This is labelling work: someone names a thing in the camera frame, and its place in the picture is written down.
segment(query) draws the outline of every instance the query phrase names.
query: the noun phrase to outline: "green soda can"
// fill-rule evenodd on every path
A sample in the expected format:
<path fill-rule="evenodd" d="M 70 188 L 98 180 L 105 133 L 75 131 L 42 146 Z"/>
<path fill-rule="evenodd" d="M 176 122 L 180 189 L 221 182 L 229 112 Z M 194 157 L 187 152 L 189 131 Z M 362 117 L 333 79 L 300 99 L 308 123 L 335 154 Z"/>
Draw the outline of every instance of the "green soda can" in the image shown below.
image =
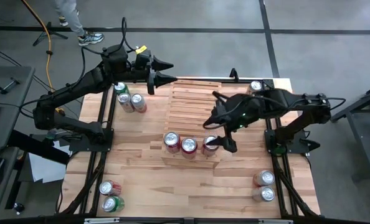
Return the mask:
<path fill-rule="evenodd" d="M 124 209 L 124 199 L 120 196 L 109 196 L 103 201 L 103 211 L 119 212 Z"/>
<path fill-rule="evenodd" d="M 117 85 L 115 85 L 115 91 L 117 95 L 120 95 L 122 93 L 130 94 L 130 91 L 128 90 L 128 86 L 122 82 L 119 82 L 117 83 Z"/>

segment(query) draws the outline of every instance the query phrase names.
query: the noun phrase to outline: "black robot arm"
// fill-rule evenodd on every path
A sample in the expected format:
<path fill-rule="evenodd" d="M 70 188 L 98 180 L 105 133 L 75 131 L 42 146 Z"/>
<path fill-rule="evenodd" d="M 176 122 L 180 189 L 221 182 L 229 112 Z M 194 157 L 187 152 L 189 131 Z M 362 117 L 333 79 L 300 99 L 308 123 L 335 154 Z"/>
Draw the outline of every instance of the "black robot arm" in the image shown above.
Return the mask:
<path fill-rule="evenodd" d="M 117 82 L 146 82 L 148 93 L 153 95 L 154 87 L 177 80 L 175 77 L 160 73 L 161 70 L 171 68 L 173 65 L 152 57 L 146 47 L 136 51 L 136 60 L 132 63 L 128 61 L 124 46 L 115 45 L 103 49 L 100 55 L 102 62 L 82 75 L 77 82 L 66 84 L 66 87 L 40 97 L 33 110 L 36 128 L 66 129 L 86 135 L 91 143 L 101 142 L 104 140 L 104 133 L 100 123 L 84 123 L 68 118 L 58 113 L 56 108 L 86 94 L 105 91 Z"/>
<path fill-rule="evenodd" d="M 289 111 L 303 112 L 288 126 L 275 130 L 275 143 L 281 145 L 291 141 L 295 133 L 308 125 L 326 123 L 331 117 L 329 101 L 323 94 L 294 95 L 286 90 L 272 89 L 256 91 L 252 95 L 239 93 L 227 97 L 218 92 L 213 95 L 217 98 L 216 106 L 203 126 L 206 129 L 224 127 L 225 137 L 218 137 L 208 144 L 223 146 L 230 152 L 237 151 L 231 132 L 247 128 L 259 119 L 280 118 Z"/>

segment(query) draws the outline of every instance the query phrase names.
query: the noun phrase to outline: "yellow tag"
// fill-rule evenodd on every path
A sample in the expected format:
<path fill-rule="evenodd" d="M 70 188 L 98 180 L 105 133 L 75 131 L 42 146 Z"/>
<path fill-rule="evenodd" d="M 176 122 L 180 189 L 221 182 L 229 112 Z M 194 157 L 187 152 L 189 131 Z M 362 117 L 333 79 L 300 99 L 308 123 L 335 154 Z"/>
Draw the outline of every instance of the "yellow tag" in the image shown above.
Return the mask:
<path fill-rule="evenodd" d="M 136 54 L 140 54 L 140 53 L 144 52 L 146 49 L 147 49 L 147 47 L 144 45 L 140 49 L 136 49 L 135 52 L 136 52 Z"/>

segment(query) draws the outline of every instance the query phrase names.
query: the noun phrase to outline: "aluminum can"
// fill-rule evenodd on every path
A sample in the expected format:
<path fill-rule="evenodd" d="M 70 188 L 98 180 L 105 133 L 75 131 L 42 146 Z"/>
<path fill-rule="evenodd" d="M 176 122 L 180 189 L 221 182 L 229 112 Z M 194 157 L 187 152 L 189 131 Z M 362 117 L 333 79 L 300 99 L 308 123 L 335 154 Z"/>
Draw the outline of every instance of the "aluminum can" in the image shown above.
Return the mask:
<path fill-rule="evenodd" d="M 134 112 L 134 107 L 131 104 L 131 96 L 128 93 L 122 93 L 118 96 L 118 102 L 127 113 Z"/>
<path fill-rule="evenodd" d="M 193 138 L 184 138 L 181 143 L 181 152 L 186 159 L 193 159 L 197 152 L 197 142 Z"/>
<path fill-rule="evenodd" d="M 246 94 L 251 95 L 255 91 L 262 90 L 262 83 L 260 81 L 252 81 L 247 87 Z"/>
<path fill-rule="evenodd" d="M 109 196 L 102 204 L 102 209 L 105 212 L 119 212 L 124 209 L 124 199 L 120 196 Z"/>
<path fill-rule="evenodd" d="M 131 97 L 131 104 L 133 105 L 134 109 L 139 113 L 145 113 L 147 109 L 145 99 L 140 94 L 134 94 Z"/>
<path fill-rule="evenodd" d="M 205 156 L 213 156 L 219 146 L 208 146 L 207 143 L 210 141 L 215 140 L 217 137 L 215 136 L 208 136 L 203 141 L 203 147 L 202 147 L 202 154 Z"/>
<path fill-rule="evenodd" d="M 275 176 L 271 171 L 263 170 L 254 175 L 253 181 L 256 186 L 268 186 L 273 184 L 275 181 Z"/>
<path fill-rule="evenodd" d="M 270 202 L 275 198 L 275 192 L 272 188 L 264 186 L 253 189 L 252 198 L 257 202 Z"/>
<path fill-rule="evenodd" d="M 120 195 L 121 185 L 112 180 L 105 180 L 99 185 L 99 191 L 103 195 Z"/>
<path fill-rule="evenodd" d="M 117 83 L 117 85 L 115 85 L 115 91 L 118 96 L 122 93 L 130 94 L 130 91 L 128 90 L 128 86 L 122 82 L 119 82 Z"/>
<path fill-rule="evenodd" d="M 175 132 L 169 132 L 164 135 L 164 145 L 166 146 L 167 151 L 170 153 L 177 153 L 181 148 L 181 138 L 179 134 Z"/>

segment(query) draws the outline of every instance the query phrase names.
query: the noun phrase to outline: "concrete floor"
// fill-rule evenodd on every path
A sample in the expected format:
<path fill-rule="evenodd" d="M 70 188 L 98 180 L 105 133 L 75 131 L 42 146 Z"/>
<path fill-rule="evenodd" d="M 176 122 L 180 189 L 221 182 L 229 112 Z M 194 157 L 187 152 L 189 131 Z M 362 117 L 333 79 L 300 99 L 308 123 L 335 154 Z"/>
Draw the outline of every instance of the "concrete floor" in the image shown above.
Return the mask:
<path fill-rule="evenodd" d="M 46 3 L 29 3 L 44 21 L 57 25 L 54 10 Z M 271 29 L 370 29 L 369 0 L 265 0 L 265 5 Z M 85 27 L 119 27 L 121 17 L 126 16 L 128 26 L 138 28 L 263 28 L 258 0 L 83 0 L 78 8 Z M 37 26 L 20 1 L 0 0 L 0 17 L 14 19 L 9 24 L 0 21 L 0 25 Z M 53 39 L 50 74 L 55 88 L 74 82 L 81 72 L 76 38 L 73 33 L 64 34 L 69 40 Z M 0 50 L 22 65 L 35 67 L 36 75 L 46 81 L 47 42 L 31 46 L 38 35 L 0 31 Z M 100 50 L 120 39 L 119 33 L 106 33 L 104 42 L 92 48 Z M 226 77 L 235 67 L 241 77 L 272 77 L 264 34 L 137 32 L 129 33 L 127 39 L 131 45 L 147 45 L 158 58 L 172 62 L 174 68 L 166 72 L 170 75 Z M 370 35 L 278 34 L 272 39 L 280 77 L 291 79 L 295 93 L 322 92 L 344 97 L 349 105 L 370 89 Z M 93 54 L 86 58 L 87 70 L 100 61 Z M 9 64 L 0 59 L 0 65 Z M 45 90 L 34 82 L 27 101 L 43 93 Z M 78 103 L 68 106 L 79 114 Z M 19 118 L 16 128 L 24 133 L 43 133 L 24 117 Z M 321 143 L 310 158 L 321 213 L 370 222 L 370 180 L 351 181 L 351 175 L 366 170 L 367 165 L 348 123 L 340 120 L 308 129 L 310 139 Z M 45 191 L 55 194 L 47 197 Z M 24 186 L 19 198 L 27 210 L 21 216 L 52 214 L 58 192 L 58 182 Z M 15 216 L 8 211 L 3 217 Z"/>

